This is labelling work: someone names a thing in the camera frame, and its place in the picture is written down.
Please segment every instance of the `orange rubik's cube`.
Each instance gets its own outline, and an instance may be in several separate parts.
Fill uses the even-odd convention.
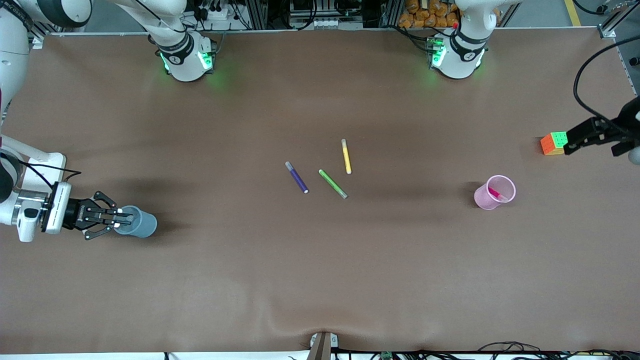
[[[564,154],[564,145],[569,141],[566,139],[566,132],[550,133],[540,140],[542,145],[542,153],[544,155],[560,155]]]

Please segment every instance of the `marker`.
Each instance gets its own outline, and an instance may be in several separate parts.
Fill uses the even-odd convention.
[[[335,190],[335,192],[337,192],[343,199],[346,199],[347,197],[349,197],[349,195],[347,195],[346,192],[342,191],[342,189],[338,186],[338,184],[336,184],[335,181],[333,181],[333,179],[329,177],[329,175],[326,172],[324,172],[323,169],[318,170],[318,174],[320,174],[320,176],[322,176],[323,179],[326,180],[326,182],[329,183],[329,185],[331,185],[331,187]]]
[[[296,169],[293,168],[293,165],[291,165],[291,163],[288,161],[284,163],[284,165],[289,169],[289,173],[298,184],[298,187],[300,187],[300,190],[302,190],[303,193],[308,193],[309,189],[305,185],[305,182],[302,181],[302,178],[300,177],[300,175],[298,175],[298,172],[296,171]]]
[[[347,149],[347,139],[342,139],[342,155],[344,155],[344,167],[347,174],[351,173],[351,161],[349,160],[349,149]]]

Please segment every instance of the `wire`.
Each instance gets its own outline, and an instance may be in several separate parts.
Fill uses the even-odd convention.
[[[156,15],[156,13],[153,12],[153,10],[151,10],[150,8],[148,8],[145,4],[143,4],[140,0],[135,0],[140,6],[142,6],[143,8],[145,8],[151,15],[153,15],[156,19],[158,19],[159,22],[162,22],[167,28],[170,28],[171,30],[175,31],[176,33],[186,33],[187,29],[182,29],[182,30],[176,30],[174,28],[172,28],[171,26],[169,26],[169,24],[167,24],[163,19],[160,18],[160,16]]]
[[[482,351],[482,350],[484,350],[484,349],[486,349],[486,348],[488,348],[490,346],[494,346],[494,345],[509,345],[509,347],[504,349],[503,351],[511,350],[511,348],[516,346],[516,345],[520,347],[520,351],[524,351],[525,347],[529,347],[529,348],[535,349],[537,351],[542,351],[537,346],[529,345],[529,344],[525,344],[525,343],[520,343],[520,342],[517,342],[517,341],[499,341],[499,342],[496,342],[496,343],[490,343],[490,344],[487,344],[487,345],[479,348],[478,351]]]
[[[416,42],[416,40],[420,40],[420,41],[426,41],[427,38],[423,38],[423,37],[418,37],[416,35],[411,35],[409,34],[409,31],[407,29],[404,28],[399,28],[395,25],[387,25],[385,26],[386,28],[392,28],[395,29],[396,31],[398,31],[400,34],[406,36],[409,38],[409,40],[411,40],[411,43],[417,47],[418,49],[420,49],[421,51],[424,51],[425,53],[433,53],[432,50],[426,49],[425,47],[420,46],[419,43]]]
[[[594,12],[585,8],[584,6],[580,5],[580,3],[578,3],[578,0],[573,0],[573,3],[578,9],[582,10],[583,12],[590,13],[591,15],[604,15],[604,12]]]
[[[70,173],[71,173],[71,175],[69,175],[69,176],[67,176],[66,178],[64,178],[64,180],[63,180],[63,181],[65,181],[65,182],[66,182],[66,181],[68,181],[69,179],[71,179],[72,177],[76,176],[76,175],[80,175],[80,174],[82,174],[82,172],[81,172],[81,171],[77,171],[77,170],[69,170],[69,169],[67,169],[67,168],[53,167],[53,166],[51,166],[51,165],[45,165],[45,164],[31,164],[31,163],[26,163],[26,162],[24,162],[24,161],[22,161],[22,160],[18,160],[18,161],[19,161],[21,164],[23,164],[24,166],[29,167],[29,168],[31,168],[31,167],[45,167],[45,168],[53,168],[53,169],[55,169],[55,170],[62,170],[62,171],[64,171],[64,172],[70,172]]]
[[[335,9],[335,11],[337,11],[342,16],[357,16],[357,15],[360,15],[362,13],[362,10],[356,10],[354,12],[349,12],[349,10],[346,7],[344,9],[340,9],[340,7],[338,6],[339,3],[340,3],[340,0],[334,0],[333,8]]]
[[[316,14],[318,13],[318,3],[316,2],[316,0],[309,0],[309,1],[313,4],[313,5],[311,4],[309,5],[309,20],[302,28],[298,29],[298,31],[306,29],[316,19]]]
[[[244,17],[242,16],[242,13],[240,12],[240,7],[238,6],[238,3],[236,2],[236,0],[230,0],[229,1],[229,5],[231,5],[231,7],[233,8],[234,12],[236,13],[236,15],[238,16],[238,20],[240,20],[240,23],[247,29],[247,30],[251,30],[251,26],[249,26],[247,24],[247,22],[244,20]]]
[[[9,157],[4,153],[0,153],[0,158],[4,158],[4,159],[7,159],[7,160],[9,159]],[[53,188],[53,185],[47,180],[46,177],[44,177],[44,175],[42,175],[41,172],[36,170],[35,167],[45,167],[45,168],[52,168],[52,169],[55,169],[55,170],[61,170],[61,171],[64,171],[64,172],[70,172],[71,175],[69,175],[66,178],[64,178],[63,179],[64,182],[69,181],[69,179],[71,179],[72,177],[74,177],[76,175],[82,174],[81,171],[77,171],[77,170],[70,170],[70,169],[67,169],[67,168],[54,167],[54,166],[45,165],[45,164],[31,164],[31,163],[27,163],[25,161],[22,161],[20,159],[17,159],[17,160],[21,165],[24,165],[27,168],[31,169],[31,171],[33,171],[40,179],[42,179],[42,181],[44,181],[44,183],[47,184],[47,186],[49,186],[49,188]]]
[[[580,70],[578,70],[578,73],[575,75],[575,80],[573,81],[573,97],[578,102],[578,104],[580,104],[580,106],[582,106],[586,111],[588,111],[588,112],[592,113],[593,115],[595,115],[597,118],[602,119],[604,122],[606,122],[608,125],[610,125],[613,128],[615,128],[619,132],[621,132],[621,133],[623,133],[623,134],[625,134],[627,136],[630,136],[631,138],[638,139],[638,140],[640,140],[640,137],[638,137],[637,135],[632,134],[629,130],[623,129],[622,127],[620,127],[617,124],[615,124],[613,121],[609,120],[609,118],[607,118],[606,116],[602,115],[601,113],[595,111],[593,108],[591,108],[590,106],[585,104],[584,101],[582,101],[582,99],[580,98],[580,95],[578,94],[578,84],[580,83],[580,77],[582,76],[582,73],[584,72],[584,69],[595,58],[597,58],[598,56],[600,56],[602,53],[606,52],[607,50],[613,49],[616,46],[624,45],[626,43],[629,43],[629,42],[632,42],[632,41],[635,41],[635,40],[639,40],[639,39],[640,39],[640,35],[636,35],[634,37],[626,38],[626,39],[624,39],[622,41],[615,42],[615,43],[613,43],[611,45],[605,46],[604,48],[599,50],[597,53],[591,55],[591,57],[588,58],[587,61],[585,61],[582,64],[582,66],[580,67]]]
[[[216,55],[222,50],[222,44],[225,43],[225,37],[227,37],[226,32],[222,33],[222,38],[220,39],[220,43],[216,46]]]

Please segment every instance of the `black cable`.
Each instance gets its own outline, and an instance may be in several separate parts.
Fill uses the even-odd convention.
[[[236,15],[238,16],[238,20],[240,20],[240,23],[247,29],[247,30],[251,30],[251,26],[249,26],[249,24],[247,24],[247,22],[244,20],[244,17],[242,16],[242,13],[240,12],[240,6],[238,6],[238,3],[236,2],[236,0],[230,0],[229,1],[229,5],[231,5],[231,7],[233,8],[234,12],[236,13]]]
[[[640,35],[636,35],[634,37],[626,38],[626,39],[624,39],[622,41],[619,41],[619,42],[613,43],[611,45],[605,46],[604,48],[599,50],[597,53],[591,55],[591,57],[588,58],[587,61],[585,61],[582,64],[582,66],[580,67],[580,70],[578,70],[578,73],[575,75],[575,80],[573,81],[573,97],[578,102],[578,104],[580,104],[580,106],[582,106],[586,111],[588,111],[588,112],[592,113],[593,115],[595,115],[597,118],[602,119],[604,122],[606,122],[608,125],[612,126],[616,130],[618,130],[620,133],[623,133],[623,134],[625,134],[625,135],[627,135],[627,136],[629,136],[631,138],[635,138],[635,139],[638,139],[638,140],[640,140],[640,137],[638,137],[637,135],[632,134],[629,130],[623,129],[622,127],[616,125],[613,121],[609,120],[609,118],[607,118],[606,116],[602,115],[601,113],[595,111],[590,106],[585,104],[584,101],[582,101],[582,99],[580,98],[580,95],[578,95],[578,84],[580,83],[580,77],[582,76],[582,73],[584,72],[584,69],[595,58],[597,58],[598,56],[600,56],[602,53],[606,52],[607,50],[613,49],[616,46],[624,45],[626,43],[629,43],[629,42],[632,42],[632,41],[635,41],[635,40],[639,40],[639,39],[640,39]]]
[[[604,15],[604,12],[594,12],[594,11],[591,11],[589,9],[586,9],[584,6],[580,5],[580,3],[578,3],[578,0],[573,0],[573,3],[575,4],[575,6],[578,9],[582,10],[583,12],[590,13],[591,15],[601,15],[601,16]]]
[[[36,168],[33,167],[33,165],[31,165],[29,163],[23,163],[22,161],[20,163],[22,163],[24,166],[30,168],[31,171],[33,171],[37,176],[39,176],[40,179],[42,179],[42,181],[44,181],[44,183],[47,184],[47,186],[49,188],[53,189],[53,185],[49,182],[49,180],[47,180],[47,178],[44,177],[44,175],[42,175],[38,170],[36,170]]]
[[[521,343],[521,342],[518,342],[518,341],[498,341],[496,343],[489,343],[489,344],[479,348],[478,351],[482,351],[482,350],[484,350],[484,349],[486,349],[486,348],[488,348],[490,346],[494,346],[494,345],[509,345],[509,347],[504,349],[503,351],[511,350],[511,348],[514,347],[515,345],[520,347],[520,351],[524,351],[524,347],[529,347],[529,348],[532,348],[532,349],[537,350],[537,351],[542,351],[537,346]]]
[[[182,29],[182,30],[176,30],[174,28],[172,28],[171,26],[169,26],[169,24],[167,24],[163,19],[160,18],[160,16],[158,16],[156,13],[154,13],[150,8],[148,8],[145,4],[143,4],[140,0],[135,0],[140,6],[142,6],[143,8],[145,8],[151,15],[153,15],[156,19],[158,19],[159,22],[162,22],[167,28],[170,28],[171,30],[175,31],[176,33],[186,33],[187,29]]]
[[[21,164],[23,164],[23,165],[24,165],[24,166],[26,166],[26,167],[46,167],[46,168],[52,168],[52,169],[55,169],[55,170],[62,170],[62,171],[64,171],[64,172],[70,172],[70,173],[72,173],[71,175],[69,175],[69,176],[67,176],[66,178],[64,178],[64,180],[63,180],[63,181],[65,181],[65,182],[66,182],[66,181],[68,181],[69,179],[71,179],[72,177],[76,176],[76,175],[80,175],[80,174],[82,174],[82,172],[81,172],[81,171],[77,171],[77,170],[69,170],[69,169],[67,169],[67,168],[53,167],[53,166],[51,166],[51,165],[45,165],[45,164],[31,164],[31,163],[26,163],[26,162],[24,162],[24,161],[22,161],[22,160],[18,160],[18,162],[20,162]]]
[[[427,38],[423,38],[423,37],[418,37],[416,35],[411,35],[409,34],[409,31],[407,29],[403,29],[403,28],[399,28],[395,25],[387,25],[385,26],[386,28],[392,28],[395,29],[396,31],[398,31],[400,34],[406,36],[409,38],[409,40],[411,40],[411,43],[417,47],[418,49],[420,49],[421,51],[424,51],[425,53],[433,53],[432,50],[426,49],[425,47],[420,46],[419,43],[416,42],[416,40],[420,40],[420,41],[426,41]]]
[[[298,31],[306,29],[316,19],[316,14],[318,13],[318,4],[316,0],[309,0],[309,1],[313,3],[309,5],[309,20],[302,28],[298,29]]]
[[[342,16],[358,16],[362,13],[362,10],[356,10],[353,13],[350,13],[346,7],[344,9],[340,9],[340,6],[338,5],[339,3],[340,3],[340,0],[334,0],[333,8]]]
[[[287,11],[291,12],[289,9],[286,9],[284,6],[287,3],[287,0],[282,0],[282,2],[280,3],[280,21],[282,21],[282,25],[284,25],[285,28],[291,30],[293,29],[291,27],[291,25],[289,24],[289,21],[287,21],[284,17],[284,15],[287,13]]]

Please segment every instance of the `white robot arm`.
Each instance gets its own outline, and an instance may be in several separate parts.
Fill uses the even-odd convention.
[[[0,113],[7,110],[26,77],[33,21],[79,27],[91,12],[92,0],[0,0]],[[39,151],[0,132],[0,224],[16,225],[24,242],[32,241],[38,228],[49,234],[58,234],[63,227],[77,229],[86,240],[118,228],[122,234],[150,235],[135,233],[141,221],[139,210],[124,213],[101,192],[89,199],[70,198],[71,185],[62,181],[65,164],[60,153]],[[20,180],[22,186],[17,188]],[[104,227],[93,231],[96,225]]]
[[[179,81],[194,81],[213,68],[211,39],[188,31],[180,17],[186,0],[108,0],[142,25],[160,49],[167,71]]]
[[[438,56],[433,57],[432,66],[453,79],[471,75],[480,66],[486,42],[497,25],[493,9],[519,2],[521,0],[456,0],[463,16],[456,29],[447,35],[436,35],[444,46]]]

